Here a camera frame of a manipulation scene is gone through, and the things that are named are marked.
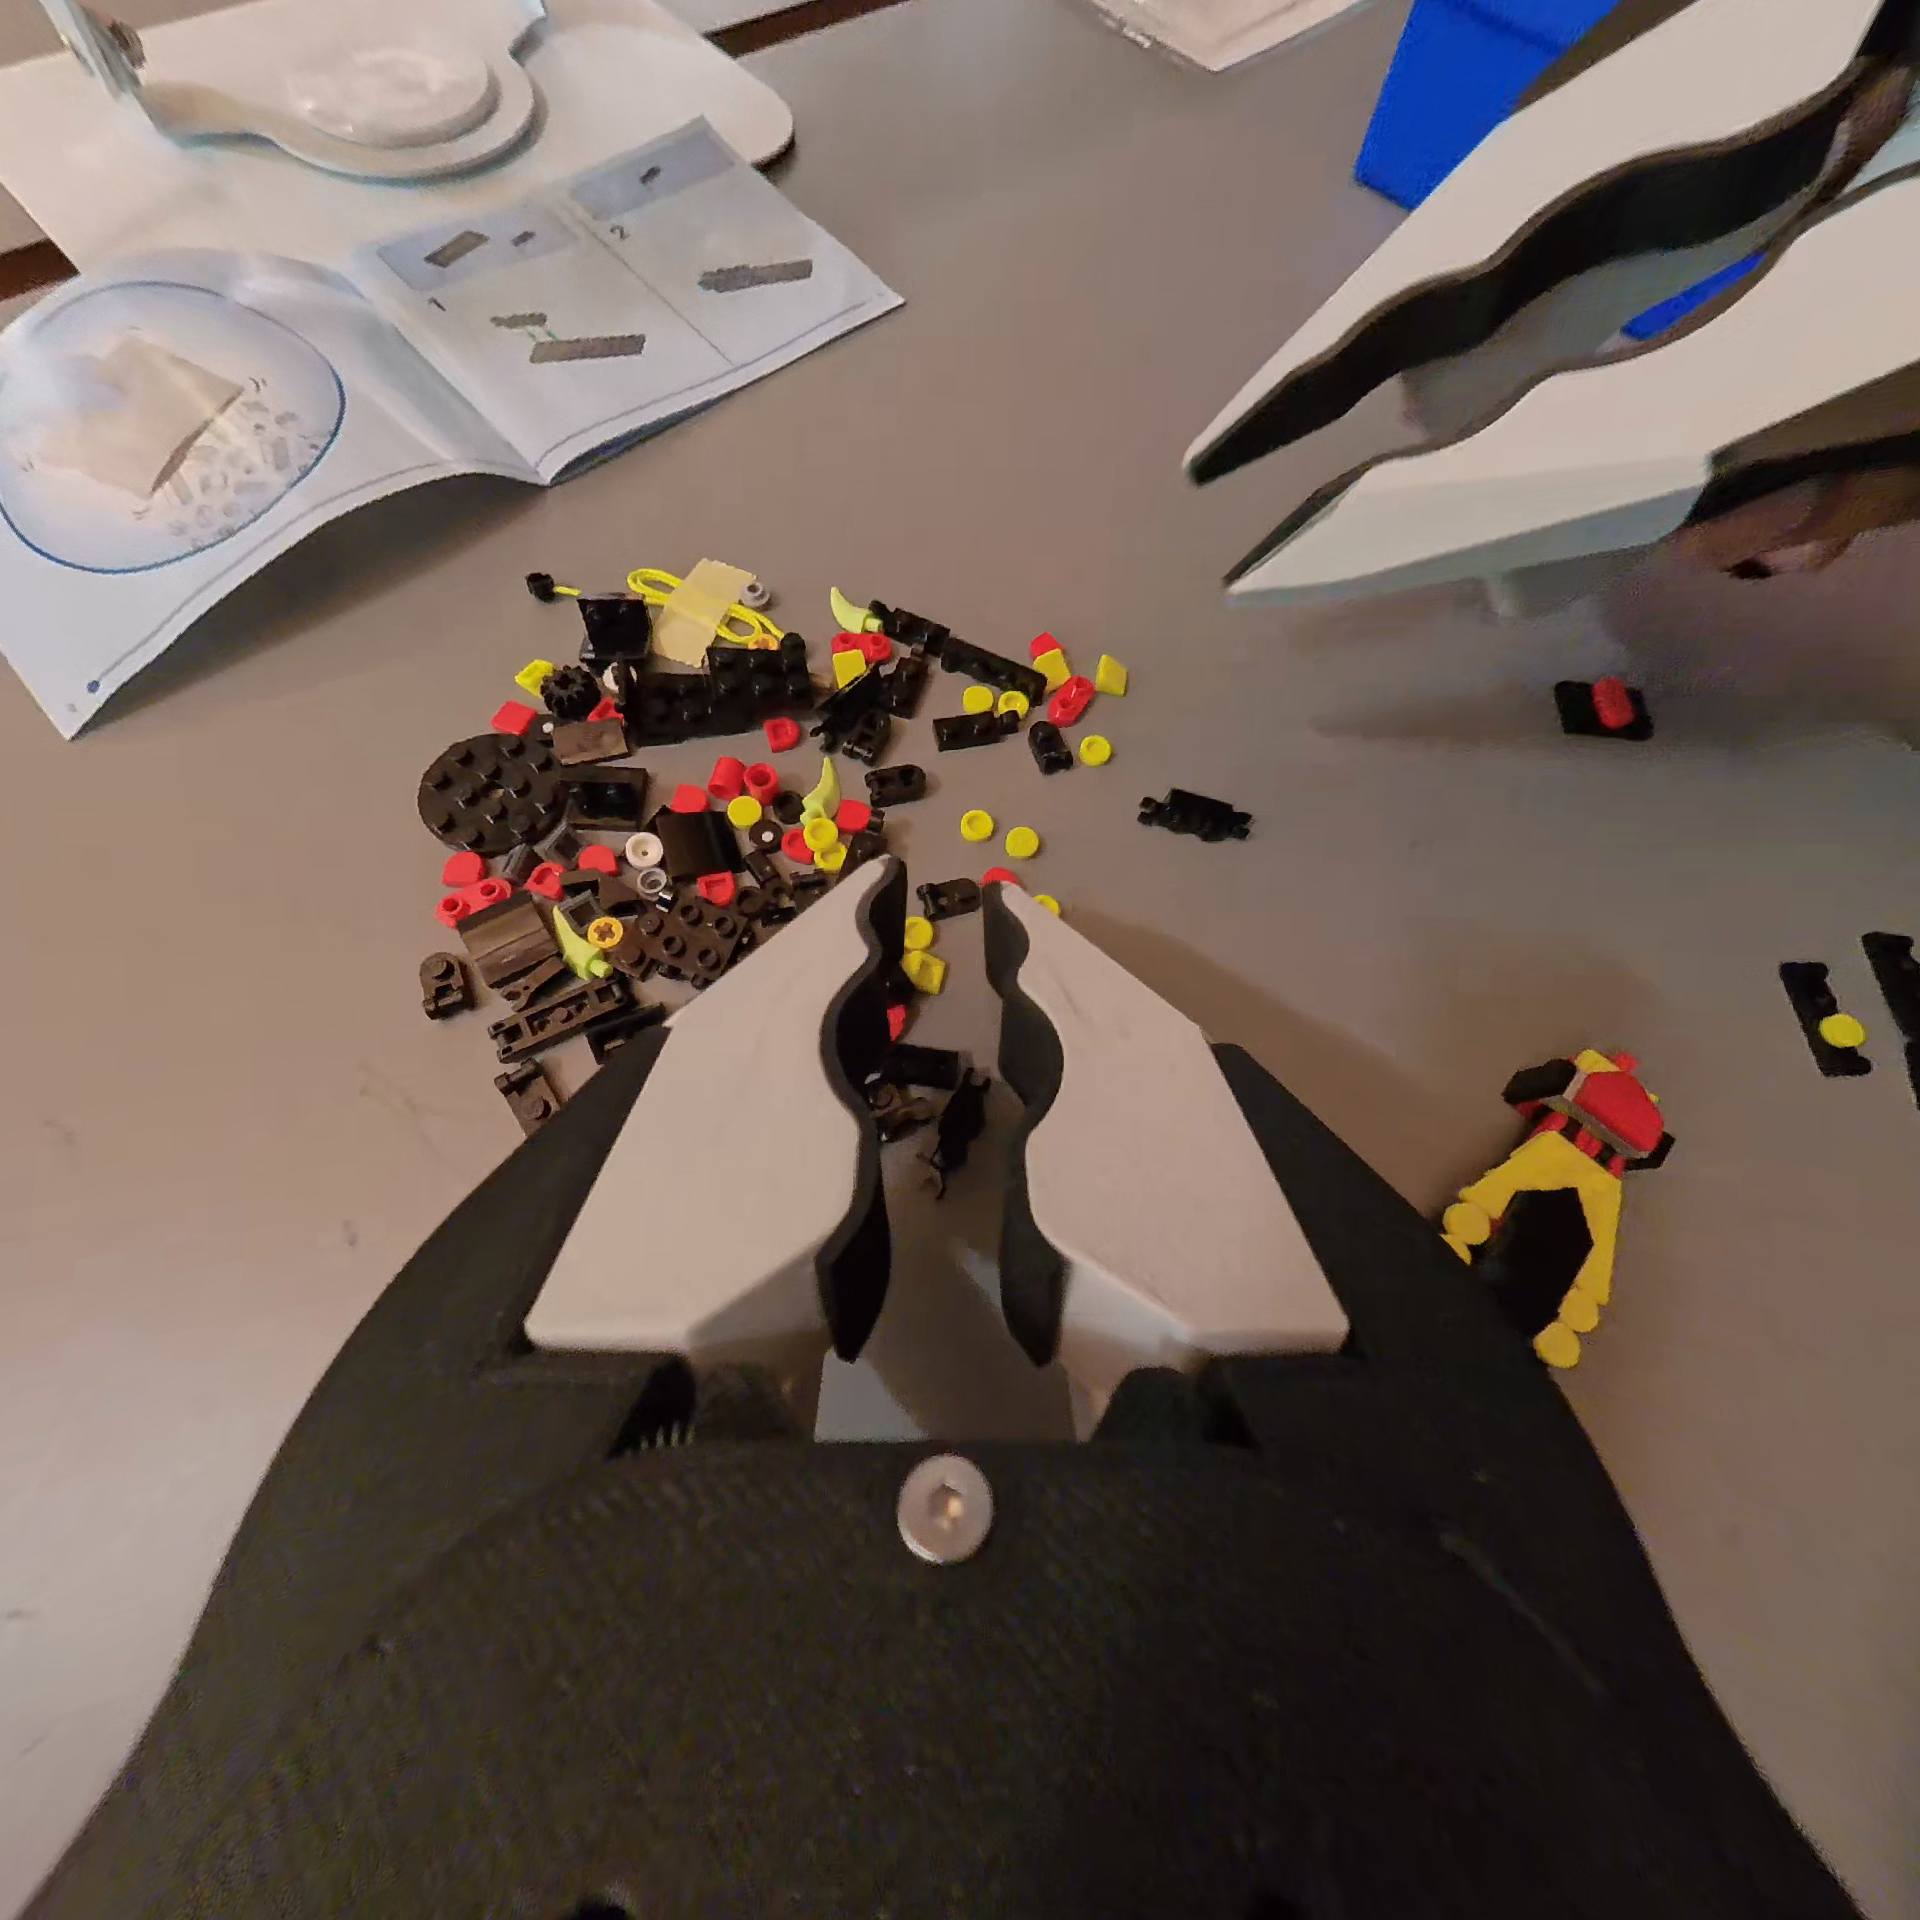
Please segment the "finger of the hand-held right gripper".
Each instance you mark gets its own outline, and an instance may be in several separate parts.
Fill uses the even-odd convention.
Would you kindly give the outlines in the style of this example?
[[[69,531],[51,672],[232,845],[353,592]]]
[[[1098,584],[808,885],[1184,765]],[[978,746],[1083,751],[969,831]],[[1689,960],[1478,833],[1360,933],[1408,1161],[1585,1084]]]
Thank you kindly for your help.
[[[1227,584],[1306,606],[1654,547],[1920,449],[1920,169],[1845,194],[1685,326],[1310,492]]]
[[[1186,477],[1207,484],[1334,424],[1571,277],[1769,220],[1896,70],[1916,70],[1916,5],[1617,5],[1242,382],[1186,449]]]

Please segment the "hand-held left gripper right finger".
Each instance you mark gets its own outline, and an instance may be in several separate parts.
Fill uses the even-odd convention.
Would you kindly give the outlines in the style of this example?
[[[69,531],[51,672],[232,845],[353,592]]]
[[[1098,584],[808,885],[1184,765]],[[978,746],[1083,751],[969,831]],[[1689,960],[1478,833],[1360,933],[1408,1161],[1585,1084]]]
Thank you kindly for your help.
[[[1022,885],[987,885],[982,960],[1022,1102],[999,1311],[1072,1429],[1147,1367],[1335,1352],[1348,1314],[1203,1031]]]

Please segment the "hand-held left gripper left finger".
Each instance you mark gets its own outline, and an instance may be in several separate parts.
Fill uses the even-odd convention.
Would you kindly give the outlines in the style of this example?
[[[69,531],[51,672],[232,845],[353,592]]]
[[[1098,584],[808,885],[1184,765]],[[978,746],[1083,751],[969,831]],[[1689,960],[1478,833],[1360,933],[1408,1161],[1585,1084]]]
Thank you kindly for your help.
[[[555,1352],[676,1352],[818,1387],[888,1286],[876,1120],[907,874],[865,865],[687,1005],[525,1320]]]

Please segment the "small black lego clip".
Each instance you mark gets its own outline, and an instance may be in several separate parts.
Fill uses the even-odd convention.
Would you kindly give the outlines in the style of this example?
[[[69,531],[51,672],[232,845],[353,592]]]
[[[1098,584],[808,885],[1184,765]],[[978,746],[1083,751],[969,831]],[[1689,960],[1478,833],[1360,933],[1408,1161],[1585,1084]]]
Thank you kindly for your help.
[[[987,1123],[987,1092],[991,1073],[961,1063],[957,1084],[948,1092],[934,1144],[918,1153],[928,1168],[934,1200],[944,1200],[948,1184],[969,1168],[969,1148]]]

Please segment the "yellow red black lego model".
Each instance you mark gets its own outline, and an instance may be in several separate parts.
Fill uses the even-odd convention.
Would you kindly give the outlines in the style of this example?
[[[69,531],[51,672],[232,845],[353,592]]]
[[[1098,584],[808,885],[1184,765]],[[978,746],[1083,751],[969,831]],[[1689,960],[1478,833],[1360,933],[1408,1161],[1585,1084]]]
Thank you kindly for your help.
[[[1548,1369],[1571,1369],[1612,1299],[1620,1180],[1670,1159],[1659,1097],[1628,1051],[1518,1067],[1518,1144],[1441,1215],[1454,1259]]]

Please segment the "pile of lego pieces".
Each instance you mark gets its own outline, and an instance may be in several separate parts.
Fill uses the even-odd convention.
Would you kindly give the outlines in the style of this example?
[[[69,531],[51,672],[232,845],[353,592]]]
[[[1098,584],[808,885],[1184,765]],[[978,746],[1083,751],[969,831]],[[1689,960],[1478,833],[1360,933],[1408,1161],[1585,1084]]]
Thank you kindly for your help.
[[[417,781],[452,938],[417,968],[421,1015],[495,1005],[495,1092],[525,1135],[561,1112],[548,1056],[589,1044],[605,1063],[669,1022],[652,984],[716,986],[888,850],[892,813],[928,797],[892,730],[937,678],[957,678],[937,754],[1017,739],[1038,776],[1113,762],[1091,708],[1133,681],[1114,655],[1072,670],[1053,635],[999,655],[845,592],[818,678],[735,567],[639,567],[621,592],[532,571],[527,597],[578,607],[578,655],[525,663],[525,698]]]

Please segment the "black lego plate yellow stud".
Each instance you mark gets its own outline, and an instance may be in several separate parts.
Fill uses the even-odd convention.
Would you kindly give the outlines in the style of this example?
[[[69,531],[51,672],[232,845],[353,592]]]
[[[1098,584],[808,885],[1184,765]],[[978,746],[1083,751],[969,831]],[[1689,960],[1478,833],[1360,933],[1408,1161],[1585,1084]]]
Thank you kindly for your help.
[[[1838,1005],[1826,964],[1779,964],[1779,984],[1821,1078],[1872,1073],[1872,1059],[1864,1056],[1864,1026]]]

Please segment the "long black lego plate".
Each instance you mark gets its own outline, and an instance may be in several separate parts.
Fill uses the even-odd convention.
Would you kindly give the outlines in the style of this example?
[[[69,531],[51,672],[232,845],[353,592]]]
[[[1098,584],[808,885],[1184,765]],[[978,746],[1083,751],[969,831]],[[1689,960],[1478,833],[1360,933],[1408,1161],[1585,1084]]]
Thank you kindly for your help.
[[[1887,1001],[1887,1015],[1905,1040],[1908,1092],[1920,1102],[1920,952],[1916,938],[1905,933],[1862,933],[1862,951]]]

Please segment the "lego instruction booklet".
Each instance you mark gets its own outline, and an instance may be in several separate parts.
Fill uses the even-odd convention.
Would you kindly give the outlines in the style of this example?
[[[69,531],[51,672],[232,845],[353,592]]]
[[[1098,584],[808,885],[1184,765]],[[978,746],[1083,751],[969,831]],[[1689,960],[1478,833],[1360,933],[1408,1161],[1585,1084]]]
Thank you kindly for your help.
[[[692,121],[350,250],[154,250],[0,340],[0,641],[58,737],[259,567],[442,477],[556,477],[897,293]]]

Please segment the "person's right hand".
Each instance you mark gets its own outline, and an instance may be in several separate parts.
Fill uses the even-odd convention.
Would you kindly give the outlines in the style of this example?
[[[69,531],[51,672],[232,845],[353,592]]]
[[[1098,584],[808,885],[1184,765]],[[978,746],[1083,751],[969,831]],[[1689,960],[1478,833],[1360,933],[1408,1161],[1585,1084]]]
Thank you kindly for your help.
[[[1729,580],[1835,567],[1857,539],[1920,518],[1920,470],[1830,474],[1675,531],[1675,552]]]

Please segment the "blue plastic bin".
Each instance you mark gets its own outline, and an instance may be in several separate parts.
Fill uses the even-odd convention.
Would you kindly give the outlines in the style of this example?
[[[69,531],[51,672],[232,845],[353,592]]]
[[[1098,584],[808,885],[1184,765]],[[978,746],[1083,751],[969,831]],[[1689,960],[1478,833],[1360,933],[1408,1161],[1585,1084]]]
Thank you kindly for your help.
[[[1598,0],[1414,5],[1352,180],[1402,207],[1418,207],[1526,103],[1537,103],[1578,60],[1607,60],[1678,7]],[[1678,173],[1654,182],[1652,173],[1628,180],[1628,169],[1607,166],[1602,180],[1564,190],[1547,213],[1526,219],[1513,243],[1498,243],[1491,285],[1420,288],[1387,331],[1408,350],[1414,368],[1462,357],[1491,343],[1491,331],[1586,268],[1705,249],[1709,277],[1681,285],[1678,268],[1654,268],[1652,288],[1666,296],[1620,318],[1630,340],[1652,340],[1764,268],[1764,249],[1733,256],[1733,235],[1709,235],[1695,224],[1699,213],[1699,194],[1681,190]]]

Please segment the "clear plastic bag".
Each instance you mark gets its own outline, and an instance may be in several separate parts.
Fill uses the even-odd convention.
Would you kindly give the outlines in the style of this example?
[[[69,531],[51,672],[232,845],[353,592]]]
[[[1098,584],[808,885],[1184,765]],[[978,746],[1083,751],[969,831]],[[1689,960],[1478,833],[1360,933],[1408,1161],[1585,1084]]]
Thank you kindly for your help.
[[[1199,74],[1229,74],[1299,44],[1366,0],[1091,0],[1137,46],[1160,46]]]

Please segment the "white card with clear bubble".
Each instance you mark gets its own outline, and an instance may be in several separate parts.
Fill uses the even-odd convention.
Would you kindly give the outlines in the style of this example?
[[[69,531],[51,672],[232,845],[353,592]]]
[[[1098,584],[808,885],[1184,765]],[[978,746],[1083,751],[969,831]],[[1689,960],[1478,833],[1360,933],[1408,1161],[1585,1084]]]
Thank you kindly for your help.
[[[357,249],[495,213],[706,121],[743,162],[791,110],[669,5],[42,5],[4,64],[4,296],[146,250]]]

